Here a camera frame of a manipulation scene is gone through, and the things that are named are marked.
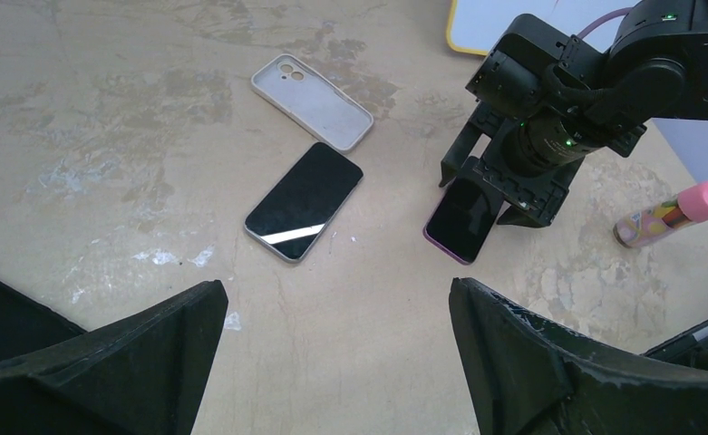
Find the white silicone phone case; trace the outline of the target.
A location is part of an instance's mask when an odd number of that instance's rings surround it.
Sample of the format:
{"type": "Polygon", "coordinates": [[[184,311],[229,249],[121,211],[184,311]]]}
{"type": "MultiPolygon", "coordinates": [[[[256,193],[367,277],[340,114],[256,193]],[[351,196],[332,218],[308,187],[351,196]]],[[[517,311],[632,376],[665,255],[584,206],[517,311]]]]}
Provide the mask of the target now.
{"type": "Polygon", "coordinates": [[[261,98],[343,154],[353,150],[374,125],[364,106],[289,53],[255,72],[250,84],[261,98]]]}

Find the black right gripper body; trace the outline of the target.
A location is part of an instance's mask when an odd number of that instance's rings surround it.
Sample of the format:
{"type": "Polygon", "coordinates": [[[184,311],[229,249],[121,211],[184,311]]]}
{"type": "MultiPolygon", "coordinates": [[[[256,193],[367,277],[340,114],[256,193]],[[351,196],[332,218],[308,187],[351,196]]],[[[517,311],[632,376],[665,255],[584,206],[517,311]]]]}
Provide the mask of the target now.
{"type": "Polygon", "coordinates": [[[609,148],[627,157],[641,139],[639,121],[588,115],[617,90],[601,82],[607,60],[580,37],[520,14],[472,75],[467,91],[499,119],[481,171],[509,203],[557,211],[585,156],[609,148]]]}

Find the black phone silver edge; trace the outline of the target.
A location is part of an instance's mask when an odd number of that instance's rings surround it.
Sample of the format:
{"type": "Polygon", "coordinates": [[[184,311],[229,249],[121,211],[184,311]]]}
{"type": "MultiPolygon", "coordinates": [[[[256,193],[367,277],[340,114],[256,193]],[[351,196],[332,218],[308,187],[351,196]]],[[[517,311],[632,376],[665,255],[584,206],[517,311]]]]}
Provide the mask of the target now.
{"type": "Polygon", "coordinates": [[[300,262],[363,177],[355,163],[317,142],[249,212],[244,228],[277,256],[300,262]]]}

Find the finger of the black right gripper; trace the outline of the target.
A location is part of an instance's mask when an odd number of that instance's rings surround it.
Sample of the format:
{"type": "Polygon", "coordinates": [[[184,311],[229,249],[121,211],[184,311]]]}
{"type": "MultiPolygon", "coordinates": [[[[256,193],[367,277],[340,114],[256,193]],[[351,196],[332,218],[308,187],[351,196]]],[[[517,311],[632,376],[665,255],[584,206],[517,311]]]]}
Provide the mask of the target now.
{"type": "Polygon", "coordinates": [[[444,188],[457,176],[482,136],[493,136],[493,109],[485,101],[478,103],[442,158],[440,188],[444,188]]]}
{"type": "Polygon", "coordinates": [[[549,227],[555,218],[553,198],[526,202],[511,196],[503,197],[509,207],[497,219],[499,226],[549,227]]]}

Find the pink cap bottle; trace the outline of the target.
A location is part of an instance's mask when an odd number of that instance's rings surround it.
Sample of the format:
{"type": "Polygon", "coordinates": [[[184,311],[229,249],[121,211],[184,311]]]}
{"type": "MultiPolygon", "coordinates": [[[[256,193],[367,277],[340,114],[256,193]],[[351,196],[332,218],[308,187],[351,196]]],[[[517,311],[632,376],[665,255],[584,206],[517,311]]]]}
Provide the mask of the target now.
{"type": "Polygon", "coordinates": [[[708,221],[708,181],[620,218],[613,226],[616,241],[626,248],[651,245],[685,227],[708,221]]]}

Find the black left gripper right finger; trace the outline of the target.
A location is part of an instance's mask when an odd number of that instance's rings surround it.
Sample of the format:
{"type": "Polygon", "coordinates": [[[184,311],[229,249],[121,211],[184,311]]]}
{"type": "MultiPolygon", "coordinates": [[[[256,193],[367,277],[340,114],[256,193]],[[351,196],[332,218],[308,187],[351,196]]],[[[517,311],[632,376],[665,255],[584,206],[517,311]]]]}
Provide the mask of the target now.
{"type": "Polygon", "coordinates": [[[472,278],[449,308],[483,434],[708,434],[708,320],[636,354],[472,278]]]}

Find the yellow framed whiteboard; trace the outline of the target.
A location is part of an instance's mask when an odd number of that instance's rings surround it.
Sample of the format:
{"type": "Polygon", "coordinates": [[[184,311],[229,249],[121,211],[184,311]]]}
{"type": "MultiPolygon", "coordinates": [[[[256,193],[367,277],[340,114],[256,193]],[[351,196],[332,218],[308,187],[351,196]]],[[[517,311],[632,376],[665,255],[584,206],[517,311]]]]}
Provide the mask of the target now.
{"type": "Polygon", "coordinates": [[[535,15],[573,35],[606,14],[636,4],[636,0],[457,0],[451,4],[445,36],[455,52],[484,55],[518,15],[535,15]]]}

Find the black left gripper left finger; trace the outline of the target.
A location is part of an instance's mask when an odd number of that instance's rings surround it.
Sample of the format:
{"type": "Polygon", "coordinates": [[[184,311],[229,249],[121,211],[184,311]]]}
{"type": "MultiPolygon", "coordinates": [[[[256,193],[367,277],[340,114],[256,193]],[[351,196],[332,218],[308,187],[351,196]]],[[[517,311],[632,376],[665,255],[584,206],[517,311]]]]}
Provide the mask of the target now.
{"type": "Polygon", "coordinates": [[[0,362],[0,434],[189,434],[228,297],[205,281],[133,316],[0,362]]]}

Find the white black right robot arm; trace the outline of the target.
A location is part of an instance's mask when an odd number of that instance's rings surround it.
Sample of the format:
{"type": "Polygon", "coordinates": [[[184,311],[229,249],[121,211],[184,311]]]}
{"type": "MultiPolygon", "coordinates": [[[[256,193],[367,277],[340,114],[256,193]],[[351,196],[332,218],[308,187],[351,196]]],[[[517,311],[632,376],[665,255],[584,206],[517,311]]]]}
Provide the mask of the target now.
{"type": "Polygon", "coordinates": [[[600,52],[533,14],[467,84],[477,107],[441,161],[502,225],[549,226],[585,157],[629,156],[653,118],[708,120],[708,1],[642,1],[600,52]]]}

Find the purple phone black screen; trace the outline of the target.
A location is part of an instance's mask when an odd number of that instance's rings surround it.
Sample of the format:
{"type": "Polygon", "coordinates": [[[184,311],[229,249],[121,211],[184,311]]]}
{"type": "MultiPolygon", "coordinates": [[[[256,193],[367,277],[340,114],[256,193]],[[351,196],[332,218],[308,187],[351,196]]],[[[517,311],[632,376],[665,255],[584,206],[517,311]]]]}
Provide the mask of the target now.
{"type": "Polygon", "coordinates": [[[456,261],[473,263],[503,204],[494,188],[455,179],[426,223],[423,234],[456,261]]]}

